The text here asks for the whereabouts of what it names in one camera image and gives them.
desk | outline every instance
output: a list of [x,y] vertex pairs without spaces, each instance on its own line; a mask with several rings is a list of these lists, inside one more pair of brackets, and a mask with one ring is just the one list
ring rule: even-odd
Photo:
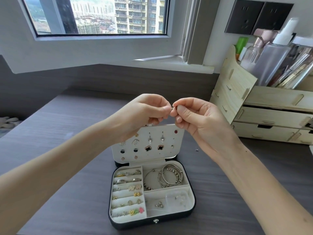
[[[133,96],[86,90],[67,91],[0,139],[0,174],[63,143],[103,120]],[[243,139],[286,189],[313,213],[313,157],[306,145]],[[61,187],[19,231],[23,235],[80,234],[264,234],[223,171],[186,132],[178,160],[185,166],[197,206],[188,218],[115,230],[108,218],[111,148]]]

electrical outlet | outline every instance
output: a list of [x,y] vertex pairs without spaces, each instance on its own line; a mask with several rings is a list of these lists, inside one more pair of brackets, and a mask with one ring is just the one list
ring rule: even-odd
[[259,29],[280,30],[294,4],[265,2],[252,33]]
[[235,0],[225,33],[250,35],[263,5],[263,1]]

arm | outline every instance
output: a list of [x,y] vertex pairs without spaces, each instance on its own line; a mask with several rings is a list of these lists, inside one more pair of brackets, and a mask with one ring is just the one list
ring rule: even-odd
[[71,177],[107,147],[125,141],[147,123],[170,114],[159,95],[137,97],[51,151],[0,176],[0,234],[16,234]]
[[313,217],[239,140],[217,106],[180,99],[171,112],[225,172],[268,235],[313,234]]

jewelry box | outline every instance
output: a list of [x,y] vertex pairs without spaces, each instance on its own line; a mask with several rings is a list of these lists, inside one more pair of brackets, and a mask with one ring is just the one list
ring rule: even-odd
[[184,166],[176,160],[184,130],[174,124],[142,127],[112,146],[109,219],[128,229],[189,216],[196,198]]

jewelry box lid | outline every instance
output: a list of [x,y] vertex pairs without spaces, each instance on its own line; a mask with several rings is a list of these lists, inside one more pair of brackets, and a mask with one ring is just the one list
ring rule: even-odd
[[182,145],[183,129],[175,124],[145,126],[125,142],[112,146],[117,163],[175,157]]

